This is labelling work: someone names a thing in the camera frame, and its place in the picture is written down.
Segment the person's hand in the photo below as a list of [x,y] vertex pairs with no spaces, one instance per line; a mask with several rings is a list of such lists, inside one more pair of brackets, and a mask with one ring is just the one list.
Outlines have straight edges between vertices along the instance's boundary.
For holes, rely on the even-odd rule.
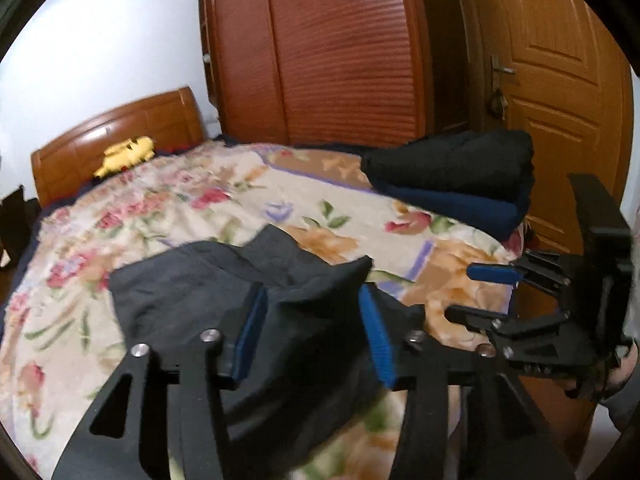
[[560,387],[569,398],[589,398],[600,400],[612,396],[623,389],[629,382],[634,369],[638,364],[639,348],[638,344],[629,339],[625,347],[617,350],[618,367],[610,367],[604,376],[604,382],[599,382],[593,387],[590,393],[584,393],[584,389],[578,387],[573,379],[559,379],[553,383]]

